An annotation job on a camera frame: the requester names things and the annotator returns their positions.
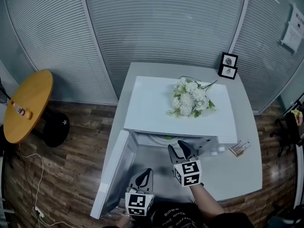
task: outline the orange tabletop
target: orange tabletop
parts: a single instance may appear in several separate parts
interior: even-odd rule
[[[29,76],[11,98],[4,116],[4,135],[10,143],[19,143],[31,132],[43,113],[53,89],[51,72],[42,70]],[[21,116],[11,101],[33,113],[29,120]]]

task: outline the black t-shirt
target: black t-shirt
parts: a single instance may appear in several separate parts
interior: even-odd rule
[[[149,216],[133,216],[134,227],[139,228],[200,228],[204,224],[196,204],[154,203]],[[224,213],[216,216],[209,228],[233,227],[254,228],[243,213]]]

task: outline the round wooden table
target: round wooden table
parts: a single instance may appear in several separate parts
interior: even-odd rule
[[[47,108],[53,89],[51,72],[42,70],[29,76],[19,86],[4,116],[4,135],[8,142],[19,143],[32,132],[43,139],[50,147],[57,147],[66,138],[69,129],[68,118],[63,113],[53,113]],[[20,105],[25,111],[32,112],[32,118],[27,119],[17,113],[11,101]],[[34,129],[40,118],[46,120],[43,133]]]

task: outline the small card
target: small card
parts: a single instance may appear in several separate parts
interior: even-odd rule
[[[302,40],[302,36],[299,32],[289,23],[287,31],[283,40],[281,40],[282,44],[289,46],[294,52],[297,51]]]
[[[232,153],[234,153],[235,154],[235,156],[240,156],[240,155],[242,155],[243,153],[244,153],[244,151],[247,149],[247,148],[249,148],[251,145],[250,145],[250,143],[247,141],[247,142],[244,142],[244,141],[241,141],[241,140],[239,140],[238,142],[237,142],[237,144],[236,145],[234,145],[234,146],[232,146],[231,148],[229,148],[230,149],[230,151],[232,152]]]

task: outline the white flower bouquet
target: white flower bouquet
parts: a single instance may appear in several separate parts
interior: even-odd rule
[[[172,106],[174,110],[169,111],[169,114],[177,117],[191,115],[198,117],[206,109],[215,111],[215,105],[207,96],[207,90],[215,82],[202,86],[196,81],[181,78],[173,90]]]

